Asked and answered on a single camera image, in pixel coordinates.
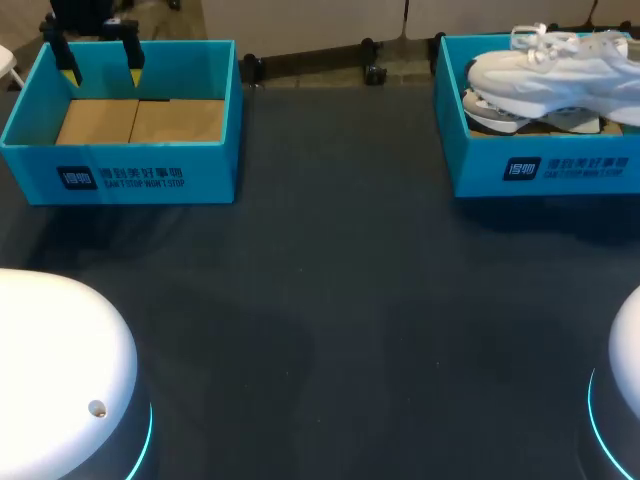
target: shoe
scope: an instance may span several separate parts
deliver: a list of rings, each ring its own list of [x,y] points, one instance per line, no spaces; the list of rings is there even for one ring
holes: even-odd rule
[[[533,119],[579,107],[640,126],[640,42],[615,31],[547,33],[538,24],[514,28],[511,47],[468,65],[469,84],[490,104]]]
[[[474,130],[483,132],[488,129],[485,133],[513,135],[534,121],[489,104],[469,88],[462,94],[462,107],[470,126]],[[581,108],[559,110],[540,117],[536,121],[570,133],[594,134],[602,131],[599,115]]]

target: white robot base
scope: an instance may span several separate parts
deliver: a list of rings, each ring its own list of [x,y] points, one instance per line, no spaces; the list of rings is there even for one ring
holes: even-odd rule
[[[640,479],[640,289],[616,316],[606,355],[592,372],[578,430],[588,480]]]
[[[153,478],[153,410],[114,306],[74,280],[6,269],[0,305],[0,479]]]

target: glowing blue light ring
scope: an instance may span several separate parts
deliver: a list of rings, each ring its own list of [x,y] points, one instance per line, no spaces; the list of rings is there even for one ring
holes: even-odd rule
[[[620,465],[615,458],[613,458],[613,455],[611,454],[607,446],[602,441],[602,438],[600,437],[600,433],[598,432],[598,428],[596,427],[596,421],[593,418],[593,411],[591,409],[591,384],[593,383],[593,375],[595,373],[596,371],[594,369],[593,372],[591,372],[591,378],[589,379],[589,391],[587,393],[587,407],[589,408],[589,418],[591,419],[591,427],[593,427],[593,433],[596,434],[596,438],[598,439],[598,442],[600,442],[600,446],[602,447],[602,450],[604,451],[604,453],[607,454],[607,457],[609,457],[609,460],[611,460],[611,463],[613,463],[616,466],[616,468],[620,471],[622,475],[624,475],[624,477],[627,480],[633,480],[633,477],[629,475],[624,470],[624,468],[622,468],[622,465]]]
[[[124,480],[131,480],[134,477],[134,475],[136,474],[136,472],[138,471],[138,468],[140,468],[140,465],[142,464],[142,459],[144,458],[145,454],[147,453],[147,448],[149,448],[149,442],[151,441],[151,428],[152,427],[153,427],[153,408],[151,408],[151,404],[149,404],[149,431],[147,432],[147,439],[144,441],[144,447],[142,447],[142,452],[140,452],[140,456],[138,457],[138,461],[133,466],[133,469],[131,470],[131,473],[129,475],[127,475],[127,478],[125,478]]]

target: small hole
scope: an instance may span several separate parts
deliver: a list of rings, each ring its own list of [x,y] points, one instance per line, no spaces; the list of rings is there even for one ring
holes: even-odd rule
[[[92,400],[89,402],[89,412],[94,417],[103,418],[107,415],[107,407],[100,400]]]

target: white dome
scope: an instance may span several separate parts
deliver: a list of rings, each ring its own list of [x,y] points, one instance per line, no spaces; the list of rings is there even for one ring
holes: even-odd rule
[[[613,322],[609,361],[618,389],[640,419],[640,288],[624,302]]]
[[[102,295],[0,269],[0,479],[57,479],[84,462],[120,422],[136,375],[131,332]]]

